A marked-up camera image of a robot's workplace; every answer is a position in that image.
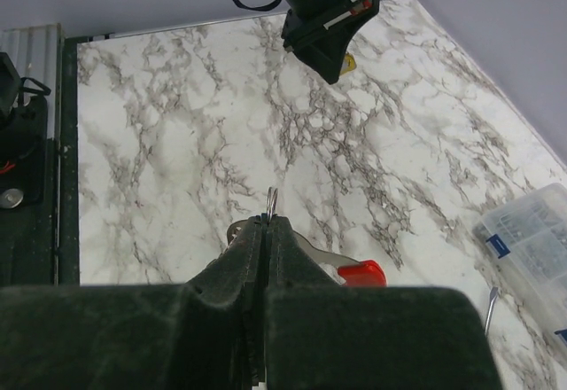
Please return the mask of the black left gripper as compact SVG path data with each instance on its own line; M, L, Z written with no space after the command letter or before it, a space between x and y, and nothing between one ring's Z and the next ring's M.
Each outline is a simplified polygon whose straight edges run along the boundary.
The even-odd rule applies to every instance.
M356 33L379 12L379 0L285 0L282 38L286 51L328 84L338 81ZM298 13L314 13L305 18Z

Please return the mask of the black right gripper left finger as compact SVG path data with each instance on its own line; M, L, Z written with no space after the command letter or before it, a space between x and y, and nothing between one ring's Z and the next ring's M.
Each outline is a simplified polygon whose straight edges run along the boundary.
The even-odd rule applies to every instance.
M4 389L249 389L265 378L266 222L177 285L1 291Z

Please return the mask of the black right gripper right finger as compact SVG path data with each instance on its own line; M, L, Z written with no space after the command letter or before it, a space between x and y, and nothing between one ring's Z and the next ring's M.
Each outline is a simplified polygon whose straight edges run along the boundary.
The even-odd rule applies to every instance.
M270 389L499 389L501 377L479 314L446 287L301 283L292 226L268 226L265 364Z

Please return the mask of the yellow key tag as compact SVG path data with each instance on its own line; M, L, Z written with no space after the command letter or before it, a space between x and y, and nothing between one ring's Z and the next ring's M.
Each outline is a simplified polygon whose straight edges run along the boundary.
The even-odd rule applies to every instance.
M344 57L342 67L340 70L340 75L347 74L353 71L357 67L354 57L347 53Z

